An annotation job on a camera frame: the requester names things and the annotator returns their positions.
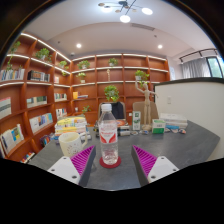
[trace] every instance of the window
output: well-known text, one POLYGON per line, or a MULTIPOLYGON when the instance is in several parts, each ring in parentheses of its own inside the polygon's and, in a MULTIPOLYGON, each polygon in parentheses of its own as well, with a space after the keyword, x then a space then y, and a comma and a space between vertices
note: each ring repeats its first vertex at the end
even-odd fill
POLYGON ((224 65, 222 58, 208 57, 207 63, 211 73, 211 77, 223 78, 224 65))

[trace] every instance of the wooden bookshelf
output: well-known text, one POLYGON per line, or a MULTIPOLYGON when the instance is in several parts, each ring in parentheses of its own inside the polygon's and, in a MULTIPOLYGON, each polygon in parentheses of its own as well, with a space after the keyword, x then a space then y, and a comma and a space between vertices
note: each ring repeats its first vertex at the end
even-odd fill
MULTIPOLYGON (((86 112, 85 116, 90 126, 93 126, 98 119, 99 104, 108 102, 104 88, 114 85, 119 91, 118 101, 125 103, 127 121, 131 124, 132 117, 129 116, 129 113, 132 113, 133 103, 144 101, 144 96, 135 89, 135 72, 142 70, 150 74, 148 87, 151 91, 153 91, 154 83, 170 80, 168 62, 163 58, 119 53, 86 55, 69 60, 57 49, 33 35, 23 33, 16 41, 20 41, 21 45, 13 55, 11 64, 13 64, 13 69, 22 66, 25 69, 24 77, 22 80, 0 82, 0 99, 11 97, 12 111, 11 114, 0 119, 0 134, 20 124, 24 135, 24 140, 6 156, 6 159, 13 161, 19 162, 28 152, 38 153, 42 149, 39 139, 54 132, 54 125, 57 122, 56 109, 66 108, 67 116, 74 116, 82 114, 83 107, 89 105, 91 111, 86 112), (42 48, 47 48, 50 51, 52 62, 42 61, 35 57, 35 53, 42 48), (118 65, 110 67, 108 63, 110 58, 116 58, 118 65), (88 60, 90 67, 79 69, 77 64, 82 60, 88 60), (60 61, 66 61, 66 66, 69 69, 61 68, 60 61), (110 69, 110 81, 108 80, 108 69, 110 69), (28 72, 31 70, 50 74, 50 81, 28 80, 28 72), (86 74, 84 84, 80 82, 79 77, 76 77, 79 72, 86 74), (58 83, 55 82, 55 77, 59 78, 58 83), (73 99, 73 92, 88 95, 88 98, 73 99), (54 93, 66 93, 67 100, 56 102, 54 93), (47 96, 47 104, 27 108, 26 100, 38 96, 47 96), (53 123, 33 133, 29 119, 45 113, 52 114, 53 123)), ((6 69, 9 58, 8 54, 1 70, 6 69)))

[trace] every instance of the tissue box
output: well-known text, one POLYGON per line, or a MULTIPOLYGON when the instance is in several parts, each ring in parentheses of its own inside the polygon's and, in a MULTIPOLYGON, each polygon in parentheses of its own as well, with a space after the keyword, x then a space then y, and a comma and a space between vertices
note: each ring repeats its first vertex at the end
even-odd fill
POLYGON ((161 119, 152 119, 152 133, 162 134, 164 133, 166 122, 161 119))
POLYGON ((140 130, 141 128, 141 112, 133 111, 132 112, 132 129, 140 130))

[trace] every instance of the water bottle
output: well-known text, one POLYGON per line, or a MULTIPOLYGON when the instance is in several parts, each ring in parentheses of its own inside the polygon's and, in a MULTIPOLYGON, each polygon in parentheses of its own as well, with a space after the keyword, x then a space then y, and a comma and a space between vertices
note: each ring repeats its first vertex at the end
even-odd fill
POLYGON ((101 109, 98 126, 102 159, 105 164, 113 165, 118 160, 117 121, 111 112, 111 104, 102 104, 101 109))

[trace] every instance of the bottle cap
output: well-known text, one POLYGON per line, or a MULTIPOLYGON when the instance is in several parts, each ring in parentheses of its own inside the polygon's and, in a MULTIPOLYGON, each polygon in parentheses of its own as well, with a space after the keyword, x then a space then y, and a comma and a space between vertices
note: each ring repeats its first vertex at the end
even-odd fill
POLYGON ((105 103, 101 105, 101 109, 102 111, 111 111, 112 110, 112 106, 110 103, 105 103))

